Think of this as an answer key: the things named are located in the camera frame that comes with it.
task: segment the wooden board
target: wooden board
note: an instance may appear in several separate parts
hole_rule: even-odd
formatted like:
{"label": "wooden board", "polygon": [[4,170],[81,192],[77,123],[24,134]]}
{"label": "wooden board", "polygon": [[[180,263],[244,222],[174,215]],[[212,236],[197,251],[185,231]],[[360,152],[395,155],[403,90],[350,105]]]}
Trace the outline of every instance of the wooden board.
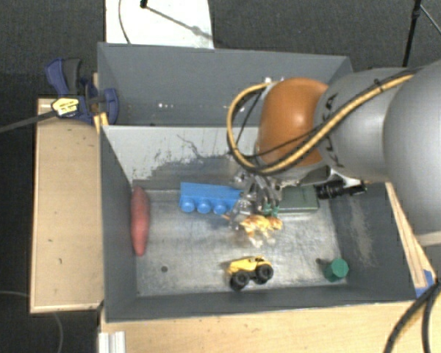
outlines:
{"label": "wooden board", "polygon": [[[300,310],[286,313],[105,324],[101,330],[125,331],[126,352],[170,353],[376,353],[409,302]],[[395,353],[419,353],[421,313],[398,339]],[[441,299],[432,316],[431,346],[441,353]]]}
{"label": "wooden board", "polygon": [[[40,100],[38,112],[50,101]],[[88,124],[37,125],[31,313],[95,309],[103,299],[97,149]]]}

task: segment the gray tray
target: gray tray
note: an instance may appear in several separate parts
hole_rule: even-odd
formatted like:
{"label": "gray tray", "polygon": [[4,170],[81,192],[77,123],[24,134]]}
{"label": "gray tray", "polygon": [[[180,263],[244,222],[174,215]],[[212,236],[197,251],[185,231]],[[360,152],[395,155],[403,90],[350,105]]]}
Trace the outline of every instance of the gray tray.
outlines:
{"label": "gray tray", "polygon": [[[243,88],[292,76],[331,82],[351,72],[346,57],[258,51],[98,45],[100,88],[116,88],[117,126],[101,134],[104,302],[108,322],[256,313],[304,307],[394,302],[415,297],[383,185],[288,215],[275,243],[261,249],[215,215],[178,209],[179,183],[225,185],[237,170],[226,156],[226,107]],[[240,146],[251,150],[261,104]],[[246,112],[239,113],[242,121]],[[134,183],[151,199],[146,254],[130,238]],[[229,289],[228,260],[264,254],[267,285]],[[325,282],[317,258],[342,257],[349,275]]]}

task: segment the yellow toy car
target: yellow toy car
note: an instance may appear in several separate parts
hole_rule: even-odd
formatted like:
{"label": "yellow toy car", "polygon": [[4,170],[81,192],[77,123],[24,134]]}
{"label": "yellow toy car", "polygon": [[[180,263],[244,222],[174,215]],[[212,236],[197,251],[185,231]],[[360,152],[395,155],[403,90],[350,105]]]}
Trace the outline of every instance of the yellow toy car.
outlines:
{"label": "yellow toy car", "polygon": [[233,290],[242,290],[252,279],[262,285],[273,277],[273,266],[262,255],[245,257],[229,264],[230,286]]}

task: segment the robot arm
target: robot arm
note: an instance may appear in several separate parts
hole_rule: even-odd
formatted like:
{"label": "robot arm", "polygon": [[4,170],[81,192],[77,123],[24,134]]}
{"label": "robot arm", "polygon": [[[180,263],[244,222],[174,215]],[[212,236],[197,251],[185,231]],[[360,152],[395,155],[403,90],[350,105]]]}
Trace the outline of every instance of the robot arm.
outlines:
{"label": "robot arm", "polygon": [[[232,103],[228,131],[248,93]],[[244,181],[254,179],[244,214],[278,202],[284,185],[319,185],[326,197],[391,182],[417,238],[441,232],[441,60],[364,71],[328,88],[289,79],[264,94],[256,153],[245,156],[228,135]]]}

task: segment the blue lego brick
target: blue lego brick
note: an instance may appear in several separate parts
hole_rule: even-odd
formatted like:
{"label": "blue lego brick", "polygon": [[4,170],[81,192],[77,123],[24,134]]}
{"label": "blue lego brick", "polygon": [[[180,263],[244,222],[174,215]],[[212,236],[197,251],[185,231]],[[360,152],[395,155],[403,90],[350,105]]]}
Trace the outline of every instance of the blue lego brick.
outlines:
{"label": "blue lego brick", "polygon": [[425,274],[426,286],[424,288],[415,288],[415,293],[417,298],[420,297],[423,293],[425,293],[426,289],[434,284],[433,275],[430,271],[423,269],[423,273]]}
{"label": "blue lego brick", "polygon": [[200,213],[213,211],[216,215],[230,212],[240,198],[241,190],[225,185],[205,185],[182,182],[179,207],[183,212],[197,210]]}

